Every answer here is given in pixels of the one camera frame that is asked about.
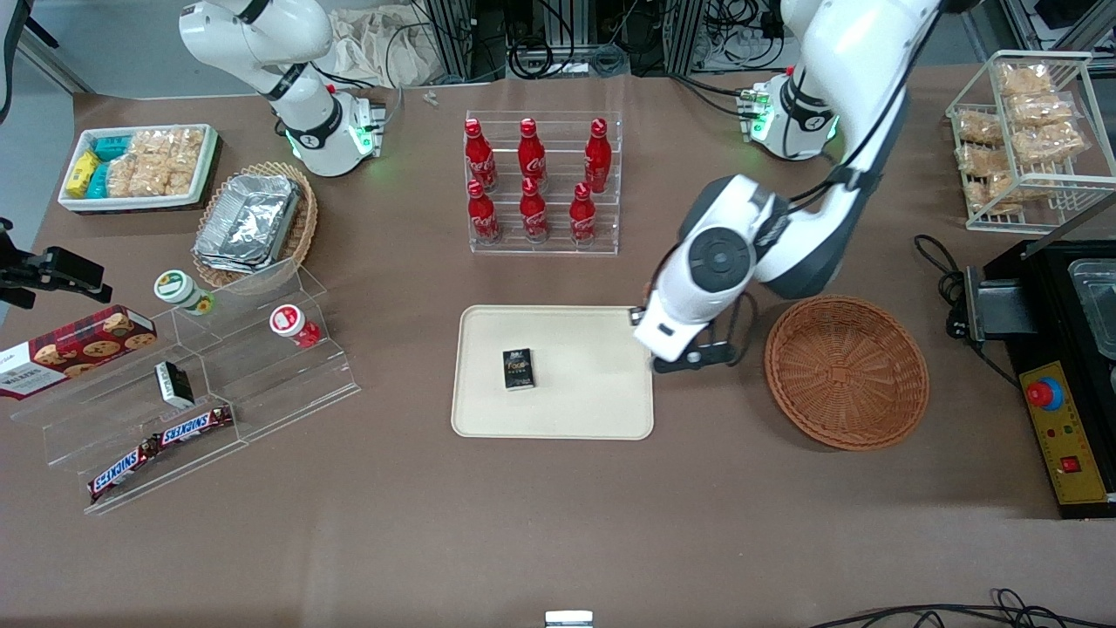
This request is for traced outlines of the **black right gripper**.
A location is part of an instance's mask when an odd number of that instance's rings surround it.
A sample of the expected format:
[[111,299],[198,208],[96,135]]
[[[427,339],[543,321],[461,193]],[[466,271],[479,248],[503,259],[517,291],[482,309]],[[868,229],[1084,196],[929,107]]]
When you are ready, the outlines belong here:
[[104,283],[104,268],[60,247],[41,254],[13,249],[3,253],[0,298],[6,305],[31,310],[33,290],[75,290],[92,301],[108,305],[114,290]]

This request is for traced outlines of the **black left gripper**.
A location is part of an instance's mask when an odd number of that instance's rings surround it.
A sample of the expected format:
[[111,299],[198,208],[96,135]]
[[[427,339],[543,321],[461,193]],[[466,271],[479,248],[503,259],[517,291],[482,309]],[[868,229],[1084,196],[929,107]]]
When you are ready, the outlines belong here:
[[710,345],[693,345],[677,360],[654,358],[654,371],[667,374],[692,370],[694,367],[713,365],[733,365],[735,363],[735,346],[731,342],[711,342]]

